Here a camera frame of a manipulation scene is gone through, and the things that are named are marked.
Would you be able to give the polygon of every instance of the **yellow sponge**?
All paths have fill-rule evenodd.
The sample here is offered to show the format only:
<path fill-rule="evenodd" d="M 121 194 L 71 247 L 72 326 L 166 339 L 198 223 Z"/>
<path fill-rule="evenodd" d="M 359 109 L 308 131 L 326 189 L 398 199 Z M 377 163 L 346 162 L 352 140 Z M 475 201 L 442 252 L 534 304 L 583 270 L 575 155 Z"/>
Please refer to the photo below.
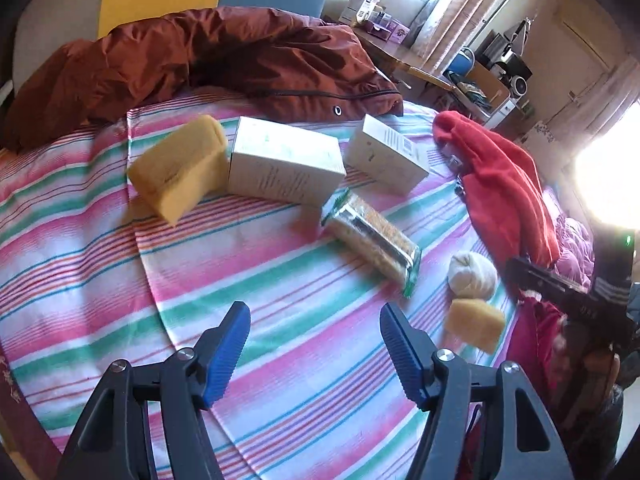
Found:
<path fill-rule="evenodd" d="M 175 225 L 207 192 L 226 187 L 226 146 L 222 125 L 202 115 L 146 150 L 127 175 L 155 212 Z"/>
<path fill-rule="evenodd" d="M 444 321 L 444 328 L 465 343 L 492 354 L 506 321 L 504 313 L 483 300 L 457 299 Z"/>

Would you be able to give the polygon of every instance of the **barcode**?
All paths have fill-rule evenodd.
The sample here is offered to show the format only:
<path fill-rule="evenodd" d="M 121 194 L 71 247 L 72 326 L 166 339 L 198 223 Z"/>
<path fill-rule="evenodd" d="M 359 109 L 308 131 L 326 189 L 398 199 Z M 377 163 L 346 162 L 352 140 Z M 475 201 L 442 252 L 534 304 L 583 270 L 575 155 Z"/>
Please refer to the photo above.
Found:
<path fill-rule="evenodd" d="M 402 147 L 404 148 L 404 152 L 407 155 L 413 155 L 414 154 L 414 144 L 407 138 L 403 137 L 402 138 Z"/>

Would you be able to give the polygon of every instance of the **plastic wrapper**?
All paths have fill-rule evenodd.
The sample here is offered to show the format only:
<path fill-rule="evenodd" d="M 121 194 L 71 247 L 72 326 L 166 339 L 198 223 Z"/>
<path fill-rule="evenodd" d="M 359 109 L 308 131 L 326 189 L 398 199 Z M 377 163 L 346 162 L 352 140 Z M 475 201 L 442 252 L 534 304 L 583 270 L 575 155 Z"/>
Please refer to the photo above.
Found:
<path fill-rule="evenodd" d="M 420 269 L 420 247 L 363 199 L 345 190 L 322 225 L 396 282 L 404 297 L 411 296 Z"/>

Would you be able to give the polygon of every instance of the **white box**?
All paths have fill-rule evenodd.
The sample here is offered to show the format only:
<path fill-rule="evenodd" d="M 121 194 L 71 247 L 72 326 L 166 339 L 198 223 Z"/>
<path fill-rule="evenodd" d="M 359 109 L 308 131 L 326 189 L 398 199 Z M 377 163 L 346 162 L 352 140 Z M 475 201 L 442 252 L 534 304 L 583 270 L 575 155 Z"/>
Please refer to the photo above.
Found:
<path fill-rule="evenodd" d="M 403 194 L 429 174 L 425 147 L 370 115 L 349 140 L 344 161 Z"/>
<path fill-rule="evenodd" d="M 345 25 L 355 25 L 358 20 L 356 18 L 358 11 L 357 10 L 353 10 L 353 9 L 344 9 L 342 11 L 342 14 L 340 15 L 340 18 L 338 18 L 338 21 L 340 23 L 344 23 Z"/>
<path fill-rule="evenodd" d="M 241 117 L 228 192 L 322 207 L 346 172 L 338 139 Z"/>

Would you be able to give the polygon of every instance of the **brown jacket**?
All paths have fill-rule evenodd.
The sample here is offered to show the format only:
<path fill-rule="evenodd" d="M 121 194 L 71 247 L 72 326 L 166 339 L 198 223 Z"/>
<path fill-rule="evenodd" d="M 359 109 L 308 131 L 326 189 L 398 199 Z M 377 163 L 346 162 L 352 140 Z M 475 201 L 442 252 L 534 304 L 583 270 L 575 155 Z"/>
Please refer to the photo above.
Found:
<path fill-rule="evenodd" d="M 349 27 L 282 10 L 218 7 L 63 45 L 18 92 L 0 144 L 14 152 L 43 146 L 186 85 L 242 92 L 281 122 L 402 115 L 395 85 L 376 72 Z"/>

